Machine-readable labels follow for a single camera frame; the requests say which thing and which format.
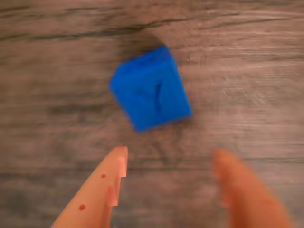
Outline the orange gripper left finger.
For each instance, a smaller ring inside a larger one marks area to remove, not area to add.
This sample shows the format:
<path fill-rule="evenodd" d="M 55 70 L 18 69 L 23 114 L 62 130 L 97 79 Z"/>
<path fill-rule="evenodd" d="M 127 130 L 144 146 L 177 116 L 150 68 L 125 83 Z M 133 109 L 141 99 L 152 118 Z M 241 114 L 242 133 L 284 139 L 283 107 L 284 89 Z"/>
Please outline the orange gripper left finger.
<path fill-rule="evenodd" d="M 87 178 L 52 224 L 53 228 L 108 228 L 126 177 L 128 149 L 115 147 Z"/>

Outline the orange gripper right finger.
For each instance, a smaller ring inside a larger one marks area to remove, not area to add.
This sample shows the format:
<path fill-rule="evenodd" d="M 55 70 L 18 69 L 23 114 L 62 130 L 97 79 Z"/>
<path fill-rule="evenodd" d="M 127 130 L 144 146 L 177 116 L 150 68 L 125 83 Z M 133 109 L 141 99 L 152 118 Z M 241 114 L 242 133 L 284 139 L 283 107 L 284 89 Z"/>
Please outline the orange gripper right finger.
<path fill-rule="evenodd" d="M 283 204 L 258 176 L 232 153 L 216 149 L 213 171 L 232 228 L 291 228 Z"/>

